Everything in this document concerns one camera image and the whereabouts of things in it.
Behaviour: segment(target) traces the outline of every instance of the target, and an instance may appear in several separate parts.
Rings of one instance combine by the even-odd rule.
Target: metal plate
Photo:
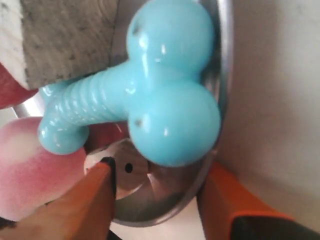
[[[145,2],[146,0],[120,0],[112,46],[112,65],[126,60],[127,27],[135,12]],[[223,120],[227,109],[233,66],[232,2],[231,0],[200,0],[200,2],[212,16],[217,35],[216,51],[210,65],[203,72],[203,81],[216,97]],[[42,116],[44,105],[40,96],[36,95],[14,107],[13,110],[18,118]],[[193,165],[178,168],[161,167],[149,162],[147,173],[143,180],[139,180],[141,181],[139,186],[135,186],[132,191],[127,189],[130,194],[116,201],[114,222],[131,227],[148,227],[172,218],[197,194],[215,156],[216,148]],[[117,171],[123,174],[125,166],[125,163],[120,164]]]

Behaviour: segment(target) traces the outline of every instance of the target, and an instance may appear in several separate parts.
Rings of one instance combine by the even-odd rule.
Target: fuzzy peach skin
[[[0,217],[19,221],[53,201],[84,176],[83,148],[54,155],[38,141],[41,117],[16,119],[0,128]]]
[[[31,98],[36,90],[26,90],[11,76],[0,63],[0,109],[5,109]]]

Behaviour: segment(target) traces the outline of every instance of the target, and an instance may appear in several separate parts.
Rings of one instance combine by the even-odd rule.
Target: black tip
[[[114,198],[117,196],[117,172],[116,172],[116,160],[111,156],[106,156],[100,160],[101,163],[108,164],[111,168],[111,184]]]

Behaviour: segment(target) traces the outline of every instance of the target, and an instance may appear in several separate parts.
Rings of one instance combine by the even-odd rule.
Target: red fruit
[[[37,91],[23,88],[0,63],[0,109],[21,104]]]
[[[0,217],[19,221],[53,201],[84,176],[83,148],[54,155],[38,141],[41,117],[20,118],[0,128]]]
[[[94,124],[89,129],[90,134],[84,145],[87,153],[100,151],[109,144],[129,137],[126,122]]]

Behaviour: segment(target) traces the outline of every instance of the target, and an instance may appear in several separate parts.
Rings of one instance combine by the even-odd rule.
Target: blue rubber toy
[[[40,89],[46,102],[40,143],[66,155],[84,145],[88,125],[128,121],[133,144],[148,160],[167,167],[199,160],[221,125],[217,102],[201,85],[214,40],[201,4],[148,1],[129,25],[126,62]]]

